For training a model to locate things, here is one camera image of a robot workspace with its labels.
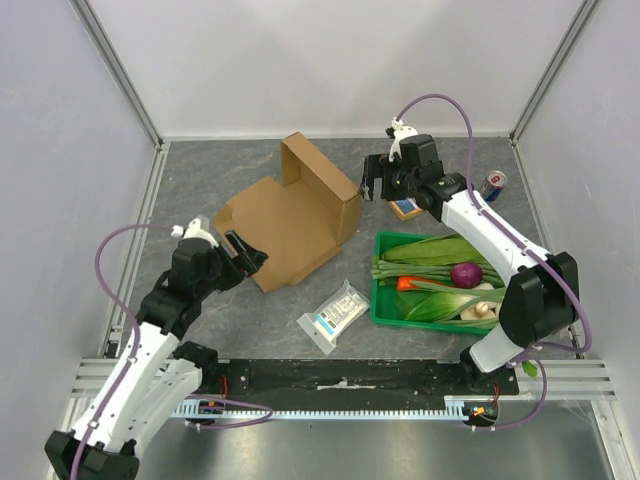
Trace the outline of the brown cardboard box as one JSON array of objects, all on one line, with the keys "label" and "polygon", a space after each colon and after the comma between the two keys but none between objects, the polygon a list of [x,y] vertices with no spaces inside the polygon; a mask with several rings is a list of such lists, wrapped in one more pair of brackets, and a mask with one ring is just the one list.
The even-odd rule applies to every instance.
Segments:
[{"label": "brown cardboard box", "polygon": [[253,275],[269,293],[296,285],[353,237],[361,214],[358,187],[302,133],[280,142],[281,179],[267,176],[216,213],[214,226],[235,231],[268,259]]}]

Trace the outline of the white plastic packet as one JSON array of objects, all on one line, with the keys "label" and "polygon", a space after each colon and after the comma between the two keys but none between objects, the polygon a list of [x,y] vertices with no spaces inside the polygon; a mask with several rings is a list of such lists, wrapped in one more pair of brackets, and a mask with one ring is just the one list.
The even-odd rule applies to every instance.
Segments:
[{"label": "white plastic packet", "polygon": [[369,299],[345,279],[329,299],[314,312],[301,315],[296,323],[325,355],[330,355],[343,331],[369,308]]}]

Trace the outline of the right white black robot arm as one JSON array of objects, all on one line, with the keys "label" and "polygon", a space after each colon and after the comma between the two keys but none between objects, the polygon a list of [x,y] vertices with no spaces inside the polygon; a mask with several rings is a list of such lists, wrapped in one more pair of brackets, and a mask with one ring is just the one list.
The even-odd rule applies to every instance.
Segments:
[{"label": "right white black robot arm", "polygon": [[435,140],[411,134],[394,140],[386,154],[364,159],[360,191],[371,200],[374,185],[384,200],[413,198],[420,208],[459,233],[496,270],[506,285],[499,321],[462,355],[458,381],[483,392],[494,371],[519,359],[548,336],[584,321],[576,260],[551,254],[506,223],[460,173],[446,173]]}]

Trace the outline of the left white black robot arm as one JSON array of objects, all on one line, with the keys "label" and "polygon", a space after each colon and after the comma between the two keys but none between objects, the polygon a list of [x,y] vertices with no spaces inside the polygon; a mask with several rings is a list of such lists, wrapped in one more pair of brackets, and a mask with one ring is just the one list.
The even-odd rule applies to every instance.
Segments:
[{"label": "left white black robot arm", "polygon": [[256,274],[268,256],[225,233],[221,245],[202,218],[167,227],[178,244],[171,266],[156,280],[138,312],[121,309],[132,333],[84,414],[67,431],[54,431],[44,450],[61,479],[133,479],[161,427],[189,395],[219,382],[216,351],[184,336],[214,292]]}]

